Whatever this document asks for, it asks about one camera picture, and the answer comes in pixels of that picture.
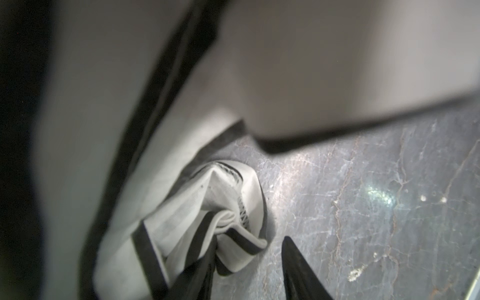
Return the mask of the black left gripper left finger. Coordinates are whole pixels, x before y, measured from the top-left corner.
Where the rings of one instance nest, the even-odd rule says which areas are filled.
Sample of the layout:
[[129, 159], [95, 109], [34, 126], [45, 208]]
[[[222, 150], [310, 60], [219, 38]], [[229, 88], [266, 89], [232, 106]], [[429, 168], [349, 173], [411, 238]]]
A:
[[176, 279], [165, 300], [210, 300], [216, 270], [217, 240], [212, 239], [205, 255]]

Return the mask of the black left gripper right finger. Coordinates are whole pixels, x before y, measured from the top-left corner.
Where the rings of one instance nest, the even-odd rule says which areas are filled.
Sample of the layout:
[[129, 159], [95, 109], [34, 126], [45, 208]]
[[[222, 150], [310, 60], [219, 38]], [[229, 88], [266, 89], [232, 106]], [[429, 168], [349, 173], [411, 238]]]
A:
[[287, 300], [333, 300], [289, 236], [283, 239], [281, 258]]

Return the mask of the black white striped tank top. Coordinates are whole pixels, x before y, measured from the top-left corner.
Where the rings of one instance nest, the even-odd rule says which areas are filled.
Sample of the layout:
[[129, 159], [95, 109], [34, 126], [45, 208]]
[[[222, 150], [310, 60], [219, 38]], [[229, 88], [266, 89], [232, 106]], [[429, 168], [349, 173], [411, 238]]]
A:
[[2, 1], [1, 298], [480, 296], [478, 1]]

